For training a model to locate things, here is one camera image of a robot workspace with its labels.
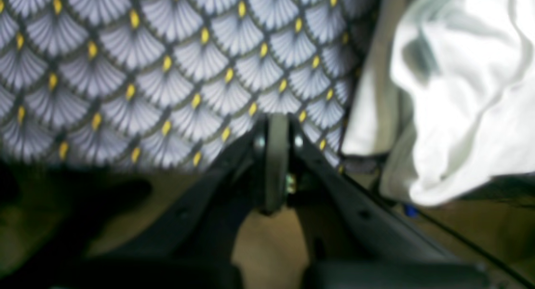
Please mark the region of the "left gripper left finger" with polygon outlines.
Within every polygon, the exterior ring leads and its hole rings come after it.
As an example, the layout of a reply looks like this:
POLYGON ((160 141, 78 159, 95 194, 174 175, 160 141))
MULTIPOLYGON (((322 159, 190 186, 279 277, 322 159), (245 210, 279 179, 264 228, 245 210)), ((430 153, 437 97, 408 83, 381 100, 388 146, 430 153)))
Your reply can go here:
POLYGON ((240 289, 230 256, 252 210, 287 199, 289 117, 262 116, 155 222, 101 256, 71 262, 57 289, 240 289))

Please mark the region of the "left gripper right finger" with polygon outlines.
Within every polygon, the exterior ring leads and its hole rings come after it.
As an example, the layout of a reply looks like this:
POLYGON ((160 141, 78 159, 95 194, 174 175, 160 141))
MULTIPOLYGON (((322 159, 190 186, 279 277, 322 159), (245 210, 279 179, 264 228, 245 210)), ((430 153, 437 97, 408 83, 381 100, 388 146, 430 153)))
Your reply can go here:
POLYGON ((341 175, 289 121, 287 196, 310 263, 302 289, 491 289, 486 269, 465 262, 341 175))

